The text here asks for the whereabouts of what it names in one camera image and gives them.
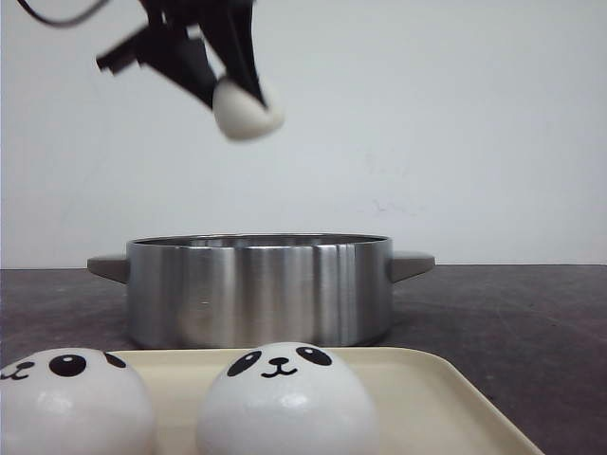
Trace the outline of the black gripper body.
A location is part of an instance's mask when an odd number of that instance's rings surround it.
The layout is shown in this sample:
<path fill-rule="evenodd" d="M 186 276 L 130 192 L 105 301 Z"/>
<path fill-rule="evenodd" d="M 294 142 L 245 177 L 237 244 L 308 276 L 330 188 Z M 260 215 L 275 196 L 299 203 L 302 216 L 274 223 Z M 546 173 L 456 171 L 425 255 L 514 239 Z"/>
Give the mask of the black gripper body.
<path fill-rule="evenodd" d="M 143 1 L 141 5 L 148 24 L 98 56 L 99 69 L 116 73 L 136 61 L 138 52 L 153 43 L 185 40 L 187 28 L 200 26 L 206 9 L 253 9 L 251 1 Z"/>

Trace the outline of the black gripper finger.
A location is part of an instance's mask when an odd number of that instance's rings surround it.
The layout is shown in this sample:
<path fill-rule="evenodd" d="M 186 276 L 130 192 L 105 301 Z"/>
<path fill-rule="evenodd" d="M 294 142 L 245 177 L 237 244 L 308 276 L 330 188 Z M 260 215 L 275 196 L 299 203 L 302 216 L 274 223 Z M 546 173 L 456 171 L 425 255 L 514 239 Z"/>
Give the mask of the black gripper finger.
<path fill-rule="evenodd" d="M 255 65 L 252 9 L 206 9 L 200 26 L 227 76 L 267 107 Z"/>
<path fill-rule="evenodd" d="M 141 50 L 141 61 L 212 109 L 218 79 L 202 39 L 153 43 Z"/>

